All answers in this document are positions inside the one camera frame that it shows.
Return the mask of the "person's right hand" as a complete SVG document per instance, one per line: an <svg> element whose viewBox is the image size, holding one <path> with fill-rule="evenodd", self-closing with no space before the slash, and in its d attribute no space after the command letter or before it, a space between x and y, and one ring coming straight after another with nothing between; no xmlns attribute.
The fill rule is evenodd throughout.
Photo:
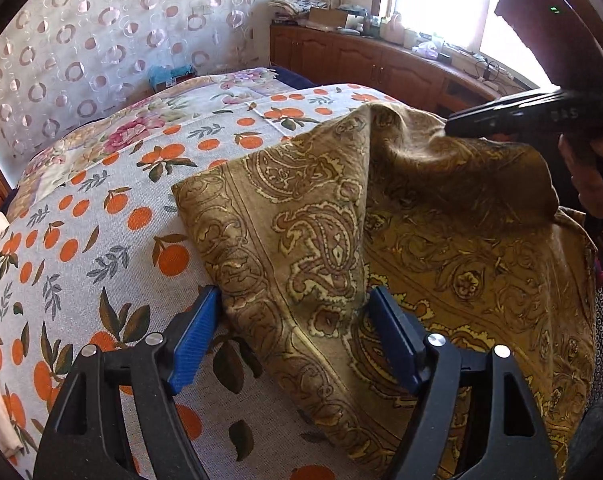
<svg viewBox="0 0 603 480"><path fill-rule="evenodd" d="M559 151L571 173L580 203L591 216L603 219L603 178L592 161L595 156L603 157L603 136L592 140L587 148L575 148L569 137L562 134Z"/></svg>

